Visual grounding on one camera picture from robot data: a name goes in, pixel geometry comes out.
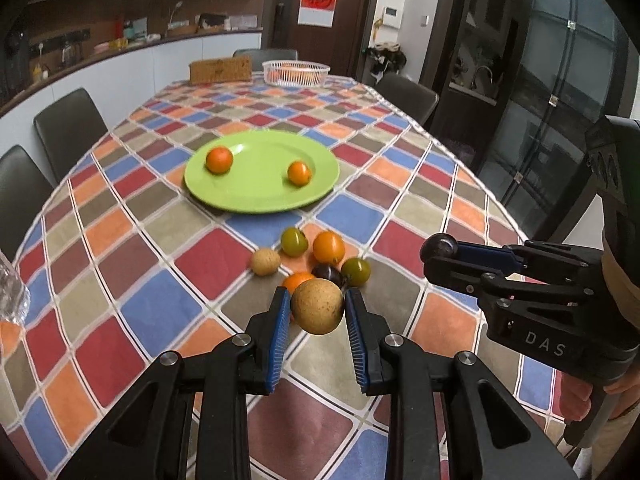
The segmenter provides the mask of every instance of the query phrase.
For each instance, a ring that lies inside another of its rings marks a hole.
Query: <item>dark brown door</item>
[[[335,75],[353,75],[362,40],[366,0],[335,0],[331,27],[299,25],[300,0],[276,0],[273,48],[295,48],[298,58],[324,63]]]

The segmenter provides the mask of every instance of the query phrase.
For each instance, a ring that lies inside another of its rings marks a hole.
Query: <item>silver bolt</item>
[[[475,364],[478,358],[473,352],[460,352],[458,354],[458,361],[460,361],[463,365],[472,365]]]
[[[389,346],[402,346],[404,338],[399,334],[389,334],[385,337],[385,343]]]
[[[236,334],[231,342],[236,346],[247,346],[251,342],[251,336],[245,333]]]
[[[172,366],[178,362],[178,354],[176,352],[165,352],[160,355],[160,364],[162,366]]]

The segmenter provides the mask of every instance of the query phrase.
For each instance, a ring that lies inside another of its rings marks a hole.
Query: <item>green plate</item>
[[[214,175],[205,167],[207,153],[226,146],[234,154],[231,169]],[[287,168],[302,160],[313,177],[303,187],[287,178]],[[212,140],[187,163],[184,182],[202,202],[227,211],[272,213],[295,209],[329,193],[340,174],[335,155],[319,142],[276,130],[247,130]]]

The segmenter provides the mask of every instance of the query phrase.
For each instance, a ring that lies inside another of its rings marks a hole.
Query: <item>checkered tablecloth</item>
[[[273,128],[324,144],[340,179],[320,202],[249,216],[202,206],[186,161],[218,136]],[[472,349],[547,433],[562,431],[554,371],[486,338],[473,298],[430,285],[422,241],[444,231],[493,245],[521,241],[486,189],[428,134],[366,86],[176,83],[109,132],[72,171],[18,258],[31,291],[26,326],[0,324],[0,423],[40,478],[54,477],[145,367],[165,349],[211,350],[267,309],[274,288],[312,265],[247,270],[252,251],[300,226],[332,229],[372,267],[369,310],[425,350]],[[198,431],[199,401],[192,437]],[[254,479],[373,480],[385,467],[389,402],[360,393],[344,324],[326,336],[291,325],[276,393],[248,406]],[[446,438],[439,418],[443,468]],[[193,475],[194,449],[190,451]]]

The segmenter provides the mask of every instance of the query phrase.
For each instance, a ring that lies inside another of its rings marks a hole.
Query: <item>orange fruit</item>
[[[323,231],[314,240],[314,256],[321,264],[339,264],[344,258],[344,241],[333,231]]]
[[[314,280],[315,278],[311,272],[296,272],[286,277],[281,286],[286,286],[289,294],[293,295],[293,291],[296,290],[300,283],[306,282],[306,280]]]
[[[234,154],[229,148],[219,146],[207,153],[205,165],[207,169],[216,175],[226,173],[234,163]]]
[[[311,180],[311,170],[301,160],[292,162],[287,170],[289,180],[296,186],[305,186]]]

